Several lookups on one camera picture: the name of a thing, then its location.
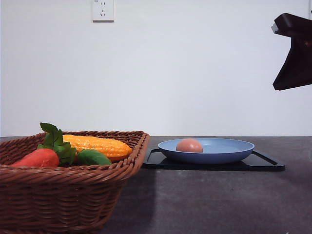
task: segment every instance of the wicker basket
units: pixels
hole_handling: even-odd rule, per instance
[[[0,145],[0,233],[96,234],[110,217],[122,187],[141,168],[149,135],[142,132],[64,132],[118,139],[133,148],[106,166],[7,166],[36,149],[45,133]]]

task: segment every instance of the black cutting board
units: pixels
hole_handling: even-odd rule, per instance
[[[240,162],[227,164],[190,164],[169,160],[159,149],[149,149],[144,159],[143,168],[167,170],[207,170],[207,171],[257,171],[278,172],[285,170],[285,164],[271,156],[253,151]]]

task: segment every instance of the egg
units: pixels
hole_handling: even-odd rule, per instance
[[[185,152],[203,152],[203,146],[200,144],[198,140],[192,138],[186,138],[180,140],[175,148],[177,151],[185,151]]]

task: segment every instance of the gray table surface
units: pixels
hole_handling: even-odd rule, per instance
[[[149,147],[174,138],[153,136]],[[225,138],[253,143],[286,170],[142,168],[99,234],[312,234],[312,136]]]

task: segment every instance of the green vegetable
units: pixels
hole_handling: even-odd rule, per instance
[[[47,134],[43,144],[38,145],[38,149],[52,149],[57,153],[60,165],[71,165],[75,158],[76,149],[72,148],[69,142],[63,142],[62,130],[50,123],[40,123],[40,127]]]
[[[112,162],[105,156],[105,154],[93,150],[81,150],[78,155],[78,164],[80,165],[110,165]]]

